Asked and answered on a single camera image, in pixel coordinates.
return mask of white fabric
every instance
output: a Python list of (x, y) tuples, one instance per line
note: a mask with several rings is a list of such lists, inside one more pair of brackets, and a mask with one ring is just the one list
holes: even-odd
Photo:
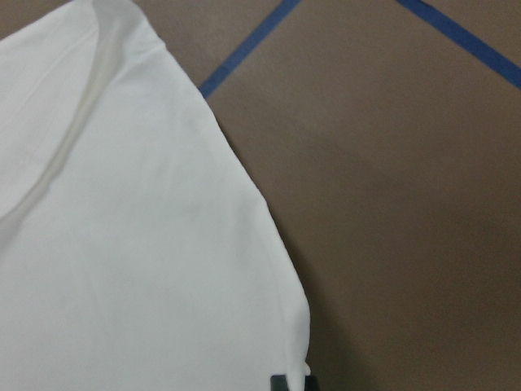
[(133, 3), (0, 41), (0, 390), (301, 391), (308, 341), (265, 201)]

